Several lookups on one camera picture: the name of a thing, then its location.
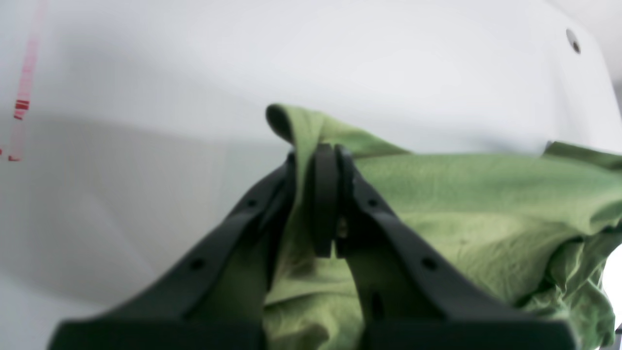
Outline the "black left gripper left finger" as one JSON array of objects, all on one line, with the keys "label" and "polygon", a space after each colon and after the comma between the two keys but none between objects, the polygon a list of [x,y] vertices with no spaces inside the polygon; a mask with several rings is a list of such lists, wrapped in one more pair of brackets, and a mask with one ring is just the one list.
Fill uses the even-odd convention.
[{"label": "black left gripper left finger", "polygon": [[67,320],[51,350],[264,350],[263,303],[296,189],[295,155],[158,281],[100,316]]}]

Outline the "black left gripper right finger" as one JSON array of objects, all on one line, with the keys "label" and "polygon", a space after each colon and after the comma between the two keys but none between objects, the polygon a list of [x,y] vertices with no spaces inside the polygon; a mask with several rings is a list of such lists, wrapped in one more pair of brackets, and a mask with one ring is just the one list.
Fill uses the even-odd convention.
[{"label": "black left gripper right finger", "polygon": [[362,350],[575,350],[563,321],[496,301],[408,228],[356,169],[344,146],[321,144],[311,162],[311,237],[333,248],[355,280]]}]

